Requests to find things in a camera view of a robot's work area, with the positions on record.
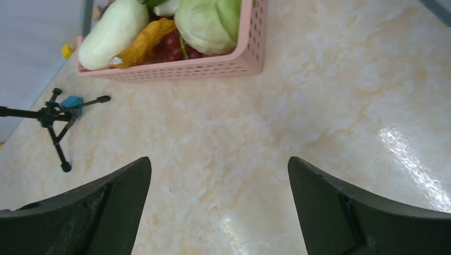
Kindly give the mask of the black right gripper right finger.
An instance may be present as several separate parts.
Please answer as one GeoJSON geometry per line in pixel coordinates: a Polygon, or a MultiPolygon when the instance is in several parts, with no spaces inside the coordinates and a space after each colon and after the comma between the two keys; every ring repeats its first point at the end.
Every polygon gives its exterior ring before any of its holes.
{"type": "Polygon", "coordinates": [[[450,254],[450,214],[397,202],[299,157],[288,162],[308,254],[450,254]]]}

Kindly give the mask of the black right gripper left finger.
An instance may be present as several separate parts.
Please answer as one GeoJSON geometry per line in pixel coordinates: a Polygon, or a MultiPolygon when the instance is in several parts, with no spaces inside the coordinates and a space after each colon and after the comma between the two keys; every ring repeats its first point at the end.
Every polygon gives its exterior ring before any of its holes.
{"type": "Polygon", "coordinates": [[[1,211],[1,254],[131,254],[151,183],[141,157],[104,177],[1,211]]]}

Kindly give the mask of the pink plastic perforated basket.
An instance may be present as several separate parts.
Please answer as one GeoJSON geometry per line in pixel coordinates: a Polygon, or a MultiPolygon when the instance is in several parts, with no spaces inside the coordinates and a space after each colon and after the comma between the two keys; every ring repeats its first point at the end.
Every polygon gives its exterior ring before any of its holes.
{"type": "Polygon", "coordinates": [[[242,2],[238,44],[229,55],[100,71],[83,68],[77,59],[75,60],[77,74],[129,83],[259,74],[264,66],[268,3],[268,1],[242,2]]]}

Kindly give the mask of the orange fried food piece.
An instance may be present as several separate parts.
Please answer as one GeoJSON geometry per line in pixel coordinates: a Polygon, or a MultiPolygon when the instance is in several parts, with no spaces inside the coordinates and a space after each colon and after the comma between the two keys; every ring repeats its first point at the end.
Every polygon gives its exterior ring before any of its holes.
{"type": "Polygon", "coordinates": [[[126,69],[139,65],[153,57],[149,53],[168,34],[176,30],[173,20],[160,18],[150,22],[136,37],[135,41],[125,50],[113,56],[110,66],[118,69],[126,69]]]}

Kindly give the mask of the green cabbage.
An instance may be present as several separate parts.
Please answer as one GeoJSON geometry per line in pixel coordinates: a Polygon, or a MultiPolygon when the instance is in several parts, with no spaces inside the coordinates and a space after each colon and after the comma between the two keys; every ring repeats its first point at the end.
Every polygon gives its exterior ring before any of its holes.
{"type": "Polygon", "coordinates": [[[174,21],[184,41],[205,55],[225,55],[237,46],[241,0],[180,1],[174,21]]]}

